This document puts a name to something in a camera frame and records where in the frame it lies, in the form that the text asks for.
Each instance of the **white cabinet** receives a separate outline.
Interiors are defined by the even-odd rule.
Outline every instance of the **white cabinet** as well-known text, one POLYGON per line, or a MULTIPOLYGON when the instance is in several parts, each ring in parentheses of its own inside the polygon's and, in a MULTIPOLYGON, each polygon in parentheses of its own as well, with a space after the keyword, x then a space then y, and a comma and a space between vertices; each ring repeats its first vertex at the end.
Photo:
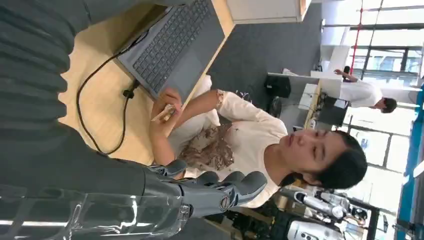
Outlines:
POLYGON ((235 24, 302 22, 311 0, 227 0, 235 24))

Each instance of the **gray sleeve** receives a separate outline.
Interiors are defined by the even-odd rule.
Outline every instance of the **gray sleeve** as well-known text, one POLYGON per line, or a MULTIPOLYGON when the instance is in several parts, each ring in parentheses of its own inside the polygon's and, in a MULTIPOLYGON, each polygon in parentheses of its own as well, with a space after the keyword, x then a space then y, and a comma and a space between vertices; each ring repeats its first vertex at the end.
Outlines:
POLYGON ((67 90, 61 73, 76 34, 140 2, 154 1, 0 1, 1 184, 142 195, 141 164, 96 153, 58 122, 67 113, 58 94, 67 90))

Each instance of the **desk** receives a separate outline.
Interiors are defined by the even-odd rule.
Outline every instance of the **desk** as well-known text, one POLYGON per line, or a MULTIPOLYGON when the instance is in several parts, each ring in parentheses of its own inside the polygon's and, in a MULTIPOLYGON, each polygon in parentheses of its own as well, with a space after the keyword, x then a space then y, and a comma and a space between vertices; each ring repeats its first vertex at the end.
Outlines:
POLYGON ((310 128, 311 120, 315 117, 314 114, 316 112, 318 100, 320 99, 321 95, 321 81, 318 82, 318 86, 316 87, 315 94, 312 97, 312 101, 310 104, 310 109, 307 112, 307 116, 303 125, 304 129, 310 128))
MULTIPOLYGON (((225 39, 204 71, 202 78, 235 26, 227 6, 227 0, 212 0, 212 2, 225 39)), ((85 142, 93 149, 95 147, 78 119, 77 90, 92 71, 121 48, 135 32, 144 29, 152 15, 159 16, 161 14, 164 8, 160 7, 160 11, 158 8, 152 4, 140 4, 119 16, 94 25, 76 36, 75 48, 70 55, 70 70, 62 75, 67 81, 68 89, 67 92, 59 95, 59 99, 67 106, 67 115, 59 121, 78 130, 85 142)), ((84 122, 103 151, 115 147, 121 137, 125 101, 122 92, 132 84, 133 79, 123 72, 115 62, 110 62, 88 82, 81 94, 80 106, 84 122)), ((153 154, 148 129, 153 102, 141 87, 134 93, 135 97, 129 101, 126 112, 125 140, 122 147, 111 157, 150 165, 153 161, 153 154)))

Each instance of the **black bag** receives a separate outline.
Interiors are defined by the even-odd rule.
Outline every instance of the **black bag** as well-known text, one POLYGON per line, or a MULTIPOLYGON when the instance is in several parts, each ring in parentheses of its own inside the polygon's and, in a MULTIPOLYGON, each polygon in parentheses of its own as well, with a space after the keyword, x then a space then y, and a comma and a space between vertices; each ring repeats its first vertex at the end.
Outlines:
POLYGON ((292 91, 290 79, 287 76, 267 76, 265 88, 269 95, 286 99, 289 98, 292 91))

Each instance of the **white machine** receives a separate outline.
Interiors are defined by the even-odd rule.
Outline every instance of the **white machine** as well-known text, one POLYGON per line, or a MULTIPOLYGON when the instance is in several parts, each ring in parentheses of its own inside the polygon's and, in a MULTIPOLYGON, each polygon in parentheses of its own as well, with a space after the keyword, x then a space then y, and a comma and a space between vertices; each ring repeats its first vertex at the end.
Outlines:
MULTIPOLYGON (((366 211, 354 207, 344 196, 334 193, 318 191, 314 196, 308 195, 299 189, 283 187, 280 193, 322 214, 332 222, 341 222, 343 219, 354 219, 359 224, 367 219, 366 211)), ((294 217, 287 225, 286 238, 288 240, 343 240, 344 234, 331 223, 313 221, 307 218, 294 217)))

